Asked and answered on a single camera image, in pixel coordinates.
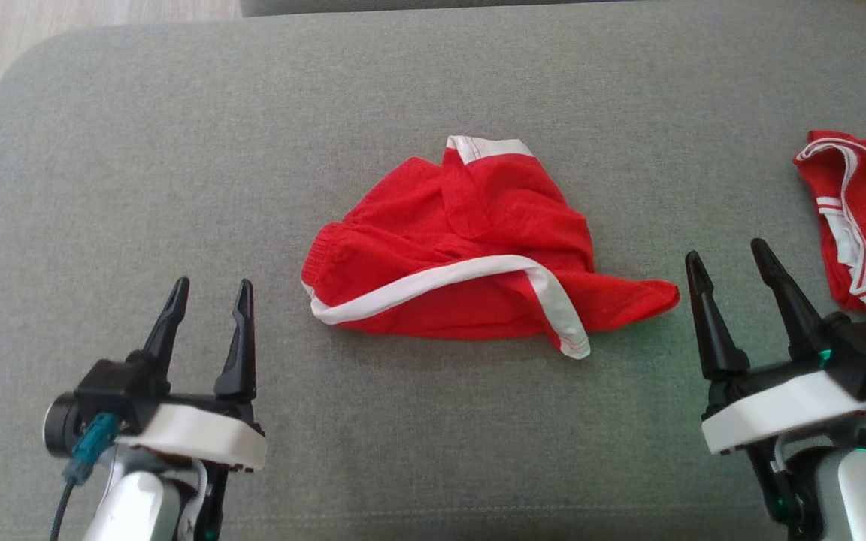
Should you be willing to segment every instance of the black cable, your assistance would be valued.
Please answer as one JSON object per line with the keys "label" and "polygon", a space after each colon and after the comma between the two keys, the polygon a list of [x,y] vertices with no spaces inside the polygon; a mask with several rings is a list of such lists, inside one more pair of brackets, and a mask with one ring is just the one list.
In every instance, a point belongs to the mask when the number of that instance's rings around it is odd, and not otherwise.
{"label": "black cable", "polygon": [[69,497],[72,496],[73,488],[75,488],[74,482],[65,483],[65,490],[62,491],[62,497],[59,498],[59,507],[56,508],[56,517],[52,520],[50,541],[59,541],[59,528],[62,527],[62,517],[65,516],[65,508],[69,505]]}

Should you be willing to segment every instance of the gray cushion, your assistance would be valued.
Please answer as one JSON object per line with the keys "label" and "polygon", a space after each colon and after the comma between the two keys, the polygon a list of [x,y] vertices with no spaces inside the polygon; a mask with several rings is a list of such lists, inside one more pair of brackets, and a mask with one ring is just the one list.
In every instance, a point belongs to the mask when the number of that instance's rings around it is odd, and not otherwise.
{"label": "gray cushion", "polygon": [[244,17],[260,17],[261,15],[323,14],[341,11],[568,4],[584,1],[590,0],[240,0],[240,9]]}
{"label": "gray cushion", "polygon": [[228,539],[782,539],[746,459],[708,455],[686,305],[570,361],[543,337],[327,328],[299,270],[408,156],[522,138],[588,216],[599,270],[683,286],[700,250],[737,343],[774,362],[751,237],[834,308],[790,163],[810,128],[866,136],[866,3],[324,14],[38,46],[0,86],[0,539],[51,522],[48,404],[140,346],[182,274],[178,390],[210,389],[238,280],[256,287],[268,463],[230,479]]}

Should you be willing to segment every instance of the wooden floor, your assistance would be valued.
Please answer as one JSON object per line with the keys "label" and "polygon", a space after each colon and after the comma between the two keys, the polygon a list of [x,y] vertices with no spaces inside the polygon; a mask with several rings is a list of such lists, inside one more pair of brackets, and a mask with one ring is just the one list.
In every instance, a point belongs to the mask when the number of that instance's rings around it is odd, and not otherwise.
{"label": "wooden floor", "polygon": [[70,30],[239,16],[238,0],[0,0],[0,76],[32,45]]}

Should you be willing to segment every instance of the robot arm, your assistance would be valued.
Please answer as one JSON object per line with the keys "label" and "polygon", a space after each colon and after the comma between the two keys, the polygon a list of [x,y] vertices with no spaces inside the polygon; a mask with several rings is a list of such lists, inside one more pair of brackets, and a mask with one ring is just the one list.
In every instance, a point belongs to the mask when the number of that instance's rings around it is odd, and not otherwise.
{"label": "robot arm", "polygon": [[[866,541],[866,322],[821,318],[763,240],[752,242],[790,339],[790,361],[750,369],[713,298],[696,252],[687,255],[701,372],[710,381],[701,428],[712,453],[746,452],[772,520],[797,541]],[[815,436],[790,458],[785,446]]]}
{"label": "robot arm", "polygon": [[[106,493],[87,541],[216,541],[229,472],[262,469],[264,434],[253,418],[256,359],[252,284],[241,282],[226,365],[207,394],[173,394],[169,362],[186,314],[189,280],[176,281],[142,349],[124,362],[100,360],[75,391],[56,398],[44,423],[46,449],[71,458],[53,539],[72,487],[98,461]],[[195,485],[181,482],[192,473]]]}

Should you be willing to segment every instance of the gray upholstered ottoman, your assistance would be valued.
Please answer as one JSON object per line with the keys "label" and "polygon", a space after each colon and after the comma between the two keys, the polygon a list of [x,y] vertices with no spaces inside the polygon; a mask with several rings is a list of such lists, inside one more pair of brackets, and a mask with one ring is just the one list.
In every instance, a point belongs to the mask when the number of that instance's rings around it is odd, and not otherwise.
{"label": "gray upholstered ottoman", "polygon": [[209,389],[231,295],[256,287],[268,463],[232,477],[228,539],[783,538],[745,459],[707,453],[686,306],[569,361],[542,337],[327,328],[299,270],[408,156],[522,138],[587,215],[599,270],[682,285],[701,250],[735,339],[773,362],[751,237],[833,308],[790,164],[810,128],[866,137],[866,2],[301,15],[38,46],[0,88],[0,539],[44,538],[61,492],[47,405],[140,346],[181,274],[182,390]]}

